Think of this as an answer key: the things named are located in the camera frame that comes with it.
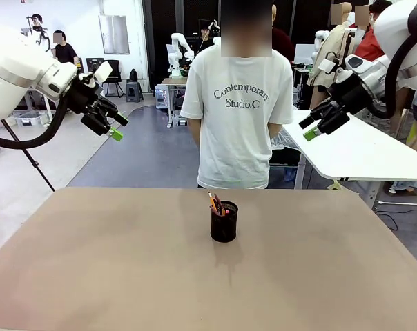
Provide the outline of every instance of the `mannequin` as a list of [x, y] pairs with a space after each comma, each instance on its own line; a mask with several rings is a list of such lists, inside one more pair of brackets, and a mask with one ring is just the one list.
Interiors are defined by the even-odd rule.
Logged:
[[[344, 2], [342, 5], [342, 24], [336, 26], [331, 32], [327, 39], [319, 49], [316, 61], [311, 70], [308, 85], [314, 86], [313, 96], [311, 97], [310, 109], [315, 108], [319, 103], [324, 101], [328, 94], [324, 91], [324, 88], [329, 88], [334, 82], [335, 74], [326, 74], [325, 72], [319, 70], [319, 65], [325, 59], [328, 52], [335, 52], [338, 57], [341, 57], [345, 51], [345, 39], [347, 34], [345, 29], [348, 28], [351, 23], [348, 21], [349, 13], [353, 10], [353, 6]], [[328, 59], [333, 59], [333, 55], [330, 54]]]
[[290, 37], [287, 34], [273, 26], [278, 9], [275, 5], [271, 7], [271, 43], [272, 48], [284, 55], [290, 62], [294, 61], [295, 48], [291, 43]]

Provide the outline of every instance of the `stool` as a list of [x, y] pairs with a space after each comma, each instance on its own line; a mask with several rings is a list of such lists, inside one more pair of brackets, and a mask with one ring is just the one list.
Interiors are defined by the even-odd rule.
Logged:
[[141, 102], [141, 100], [144, 100], [141, 84], [138, 81], [128, 81], [126, 83], [126, 100], [127, 102]]

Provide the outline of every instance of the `pen holder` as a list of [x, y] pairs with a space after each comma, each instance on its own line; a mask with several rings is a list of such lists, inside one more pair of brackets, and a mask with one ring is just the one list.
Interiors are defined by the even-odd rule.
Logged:
[[230, 201], [221, 201], [224, 209], [229, 211], [225, 216], [211, 213], [211, 237], [220, 243], [229, 243], [236, 238], [237, 206]]

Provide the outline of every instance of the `pencil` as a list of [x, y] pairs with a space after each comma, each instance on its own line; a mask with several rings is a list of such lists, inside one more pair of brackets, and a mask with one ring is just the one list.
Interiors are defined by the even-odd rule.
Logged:
[[210, 202], [211, 205], [213, 206], [213, 208], [215, 208], [215, 210], [217, 211], [216, 205], [215, 205], [215, 199], [211, 196], [211, 193], [208, 193], [208, 196], [210, 197]]

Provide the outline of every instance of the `beige table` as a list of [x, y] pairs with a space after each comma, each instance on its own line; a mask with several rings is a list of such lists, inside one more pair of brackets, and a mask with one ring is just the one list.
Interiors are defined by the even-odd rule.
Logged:
[[168, 108], [168, 123], [167, 128], [173, 126], [173, 111], [175, 106], [175, 92], [178, 91], [178, 88], [181, 86], [187, 85], [187, 77], [182, 78], [165, 78], [162, 81], [162, 85], [167, 86], [167, 108]]
[[417, 261], [357, 194], [68, 188], [0, 250], [0, 328], [417, 331]]

